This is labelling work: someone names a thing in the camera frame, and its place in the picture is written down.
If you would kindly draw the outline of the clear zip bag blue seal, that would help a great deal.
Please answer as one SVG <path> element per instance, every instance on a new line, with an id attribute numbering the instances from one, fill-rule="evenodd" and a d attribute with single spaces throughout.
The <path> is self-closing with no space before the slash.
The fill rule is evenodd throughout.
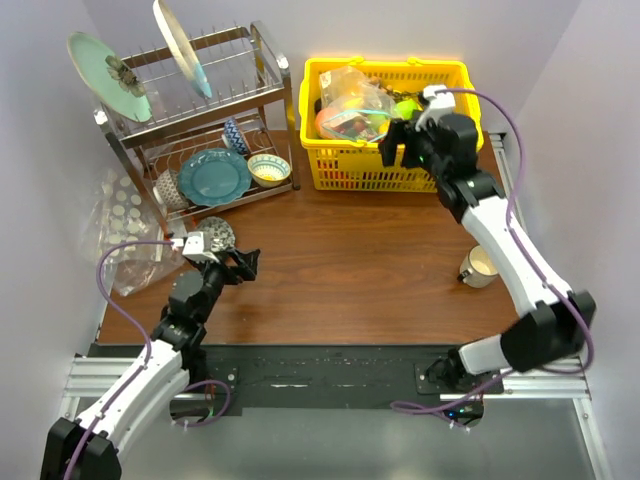
<path id="1" fill-rule="evenodd" d="M 337 140 L 376 143 L 386 135 L 389 122 L 400 118 L 396 101 L 381 81 L 351 66 L 322 73 L 319 87 L 320 110 L 332 107 L 344 112 L 343 137 Z"/>

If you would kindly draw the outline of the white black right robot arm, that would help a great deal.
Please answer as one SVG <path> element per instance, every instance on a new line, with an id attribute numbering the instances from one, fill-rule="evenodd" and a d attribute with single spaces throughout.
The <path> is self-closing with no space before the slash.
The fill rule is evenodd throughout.
<path id="1" fill-rule="evenodd" d="M 459 393 L 490 371 L 526 373 L 581 350 L 594 354 L 593 297 L 574 291 L 535 249 L 513 214 L 513 202 L 478 168 L 477 140 L 473 120 L 450 113 L 424 126 L 394 119 L 378 146 L 384 165 L 394 163 L 402 146 L 403 166 L 421 168 L 434 179 L 441 204 L 484 249 L 519 316 L 503 333 L 457 347 L 437 364 L 437 374 Z"/>

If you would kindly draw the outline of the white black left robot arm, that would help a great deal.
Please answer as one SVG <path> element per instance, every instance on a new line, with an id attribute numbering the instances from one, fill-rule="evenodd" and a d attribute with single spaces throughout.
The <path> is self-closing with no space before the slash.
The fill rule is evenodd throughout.
<path id="1" fill-rule="evenodd" d="M 118 380 L 75 419 L 50 428 L 43 479 L 118 479 L 136 440 L 183 392 L 208 385 L 201 342 L 223 289 L 255 280 L 260 252 L 230 248 L 190 259 L 172 286 L 159 324 Z"/>

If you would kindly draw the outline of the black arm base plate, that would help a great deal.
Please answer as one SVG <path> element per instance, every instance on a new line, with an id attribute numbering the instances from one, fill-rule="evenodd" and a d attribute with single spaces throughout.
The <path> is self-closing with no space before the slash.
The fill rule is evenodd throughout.
<path id="1" fill-rule="evenodd" d="M 396 400 L 432 406 L 491 374 L 445 376 L 446 345 L 206 345 L 191 369 L 187 400 L 249 408 L 386 409 Z"/>

